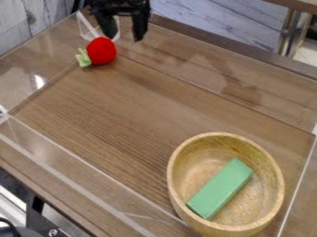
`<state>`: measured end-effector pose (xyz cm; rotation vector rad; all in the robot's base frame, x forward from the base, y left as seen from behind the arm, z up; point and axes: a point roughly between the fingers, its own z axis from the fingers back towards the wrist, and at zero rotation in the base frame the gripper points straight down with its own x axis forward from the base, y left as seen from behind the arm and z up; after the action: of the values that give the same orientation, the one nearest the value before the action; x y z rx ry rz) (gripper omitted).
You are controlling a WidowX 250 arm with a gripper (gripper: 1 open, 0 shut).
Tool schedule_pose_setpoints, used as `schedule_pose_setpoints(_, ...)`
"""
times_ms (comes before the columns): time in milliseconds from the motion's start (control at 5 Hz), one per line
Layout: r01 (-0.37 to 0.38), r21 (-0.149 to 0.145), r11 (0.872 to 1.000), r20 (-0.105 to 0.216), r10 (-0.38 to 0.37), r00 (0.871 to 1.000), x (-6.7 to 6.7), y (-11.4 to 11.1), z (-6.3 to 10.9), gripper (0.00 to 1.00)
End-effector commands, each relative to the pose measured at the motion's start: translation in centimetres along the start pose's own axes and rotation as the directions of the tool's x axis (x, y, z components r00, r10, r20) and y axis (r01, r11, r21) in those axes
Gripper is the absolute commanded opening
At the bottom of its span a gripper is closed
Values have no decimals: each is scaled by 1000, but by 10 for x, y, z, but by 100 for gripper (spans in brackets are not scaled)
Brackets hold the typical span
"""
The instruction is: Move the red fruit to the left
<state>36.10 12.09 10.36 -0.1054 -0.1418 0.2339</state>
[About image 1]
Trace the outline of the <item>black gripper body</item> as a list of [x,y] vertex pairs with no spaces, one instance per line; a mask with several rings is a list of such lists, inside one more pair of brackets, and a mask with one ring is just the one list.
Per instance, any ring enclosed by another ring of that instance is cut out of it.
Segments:
[[90,13],[129,16],[151,11],[149,0],[88,0]]

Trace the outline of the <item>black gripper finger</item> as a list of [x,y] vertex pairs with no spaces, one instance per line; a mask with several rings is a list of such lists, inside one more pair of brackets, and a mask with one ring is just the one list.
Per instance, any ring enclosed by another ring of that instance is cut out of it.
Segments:
[[114,17],[106,12],[97,12],[94,14],[94,18],[104,35],[109,39],[112,39],[117,33],[117,24],[116,24]]
[[131,19],[133,40],[137,42],[147,33],[149,10],[144,9],[143,11],[133,13]]

